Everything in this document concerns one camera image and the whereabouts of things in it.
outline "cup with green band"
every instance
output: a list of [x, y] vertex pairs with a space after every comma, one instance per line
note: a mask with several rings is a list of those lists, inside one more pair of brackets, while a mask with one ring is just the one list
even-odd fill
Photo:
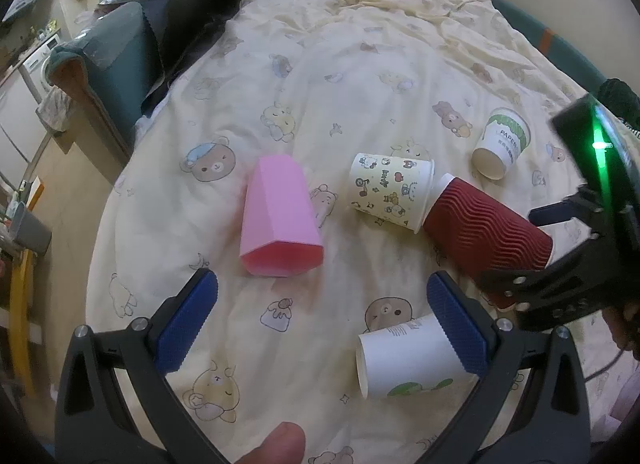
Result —
[[530, 142], [531, 131], [522, 116], [512, 109], [497, 108], [489, 116], [471, 162], [485, 177], [497, 181]]

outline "bed sheet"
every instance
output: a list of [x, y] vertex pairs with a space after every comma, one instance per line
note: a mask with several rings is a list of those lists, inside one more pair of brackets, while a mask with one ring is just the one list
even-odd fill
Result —
[[[492, 307], [426, 235], [348, 208], [351, 160], [357, 152], [434, 159], [436, 176], [453, 173], [526, 215], [580, 184], [546, 122], [583, 93], [490, 0], [243, 0], [221, 40], [172, 86], [108, 199], [87, 321], [97, 331], [122, 329], [209, 267], [220, 298], [167, 378], [229, 460], [289, 420], [306, 432], [310, 463], [414, 462], [475, 379], [416, 397], [362, 399], [354, 350], [367, 307], [396, 297], [412, 317], [429, 314], [425, 284], [438, 269]], [[532, 138], [492, 182], [470, 155], [499, 106], [519, 112]], [[257, 158], [281, 153], [303, 167], [325, 260], [297, 277], [255, 278], [238, 259], [243, 197]], [[554, 257], [588, 234], [576, 220], [546, 230]], [[272, 321], [276, 308], [282, 314]], [[615, 355], [600, 314], [572, 332], [586, 373]], [[625, 355], [589, 384], [593, 419], [634, 368]], [[488, 442], [504, 431], [524, 379], [513, 383]], [[122, 387], [154, 440], [130, 383]]]

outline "gray trash bin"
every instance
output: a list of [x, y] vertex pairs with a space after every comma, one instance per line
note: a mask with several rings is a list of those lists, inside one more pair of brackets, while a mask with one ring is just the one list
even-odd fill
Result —
[[9, 226], [9, 236], [16, 244], [44, 255], [51, 242], [51, 231], [27, 210], [23, 202], [18, 204]]

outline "hand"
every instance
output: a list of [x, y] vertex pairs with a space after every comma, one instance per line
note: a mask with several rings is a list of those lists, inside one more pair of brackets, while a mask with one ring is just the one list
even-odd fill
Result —
[[602, 317], [611, 331], [611, 337], [619, 349], [632, 350], [634, 358], [640, 361], [640, 347], [631, 341], [628, 335], [627, 321], [640, 311], [640, 301], [633, 301], [625, 304], [624, 311], [616, 307], [607, 307], [602, 310]]
[[282, 422], [236, 464], [301, 464], [304, 456], [305, 432], [292, 422]]

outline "floor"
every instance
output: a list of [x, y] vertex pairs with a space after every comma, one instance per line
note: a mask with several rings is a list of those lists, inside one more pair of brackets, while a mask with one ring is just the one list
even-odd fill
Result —
[[37, 398], [22, 399], [31, 430], [53, 440], [55, 403], [66, 347], [73, 329], [84, 323], [86, 282], [102, 210], [122, 167], [101, 145], [82, 115], [62, 137], [53, 138], [34, 174], [44, 192], [33, 212], [52, 232], [51, 244], [34, 269], [32, 320], [43, 329], [44, 346], [33, 346]]

